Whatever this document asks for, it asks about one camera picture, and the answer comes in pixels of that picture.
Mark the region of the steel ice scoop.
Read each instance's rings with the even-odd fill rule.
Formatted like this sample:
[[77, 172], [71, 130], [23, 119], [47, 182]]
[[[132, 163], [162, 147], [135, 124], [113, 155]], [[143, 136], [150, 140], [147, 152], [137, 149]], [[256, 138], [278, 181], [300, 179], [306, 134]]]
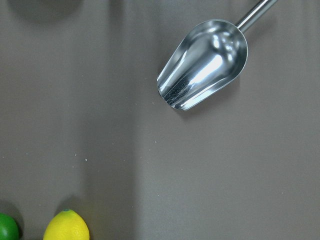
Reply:
[[174, 109], [187, 111], [229, 85], [247, 63], [244, 33], [275, 3], [259, 1], [236, 24], [211, 19], [196, 25], [156, 80], [162, 99]]

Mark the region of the yellow lemon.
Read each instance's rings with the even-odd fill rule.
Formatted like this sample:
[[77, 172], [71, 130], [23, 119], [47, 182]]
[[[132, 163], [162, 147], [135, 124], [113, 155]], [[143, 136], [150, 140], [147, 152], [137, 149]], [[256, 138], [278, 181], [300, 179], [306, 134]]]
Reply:
[[90, 232], [83, 218], [71, 209], [58, 213], [47, 225], [43, 240], [89, 240]]

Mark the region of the green lime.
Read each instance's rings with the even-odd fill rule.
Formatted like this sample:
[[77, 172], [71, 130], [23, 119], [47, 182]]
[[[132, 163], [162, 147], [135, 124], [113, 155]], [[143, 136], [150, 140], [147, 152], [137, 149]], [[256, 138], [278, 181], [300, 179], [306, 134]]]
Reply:
[[4, 213], [0, 214], [0, 240], [18, 240], [20, 237], [15, 220]]

